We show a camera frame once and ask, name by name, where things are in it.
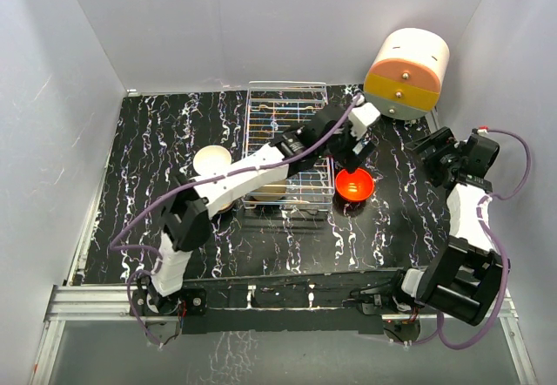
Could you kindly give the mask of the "black bowl with beige outside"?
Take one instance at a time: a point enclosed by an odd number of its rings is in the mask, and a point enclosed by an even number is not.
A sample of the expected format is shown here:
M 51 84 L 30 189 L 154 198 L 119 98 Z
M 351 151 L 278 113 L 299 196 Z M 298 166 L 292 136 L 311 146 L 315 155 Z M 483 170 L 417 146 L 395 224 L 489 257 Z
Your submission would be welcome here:
M 258 202 L 274 202 L 285 197 L 286 186 L 271 184 L 262 186 L 251 193 L 251 197 Z

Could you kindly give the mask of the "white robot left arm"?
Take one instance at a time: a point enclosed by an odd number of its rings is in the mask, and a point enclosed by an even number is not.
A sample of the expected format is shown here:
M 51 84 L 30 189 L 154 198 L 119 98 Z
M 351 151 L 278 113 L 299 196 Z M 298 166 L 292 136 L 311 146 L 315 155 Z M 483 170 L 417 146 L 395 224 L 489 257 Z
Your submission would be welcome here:
M 355 172 L 374 148 L 364 138 L 379 116 L 379 110 L 366 101 L 346 109 L 328 105 L 240 161 L 180 186 L 161 208 L 158 257 L 152 274 L 140 280 L 145 286 L 140 294 L 144 304 L 157 314 L 177 311 L 191 255 L 211 237 L 211 220 L 225 206 L 310 170 L 323 157 Z

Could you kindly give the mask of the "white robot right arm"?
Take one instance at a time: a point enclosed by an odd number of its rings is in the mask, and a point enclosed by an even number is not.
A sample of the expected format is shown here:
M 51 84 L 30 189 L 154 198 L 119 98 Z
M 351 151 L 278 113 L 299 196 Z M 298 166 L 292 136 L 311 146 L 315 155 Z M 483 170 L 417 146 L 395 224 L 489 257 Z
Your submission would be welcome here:
M 458 141 L 443 127 L 406 148 L 419 156 L 432 185 L 446 190 L 447 243 L 427 267 L 400 269 L 388 282 L 353 289 L 343 304 L 364 314 L 429 306 L 476 326 L 495 301 L 503 276 L 503 259 L 477 212 L 493 191 L 486 175 L 500 146 L 478 129 Z

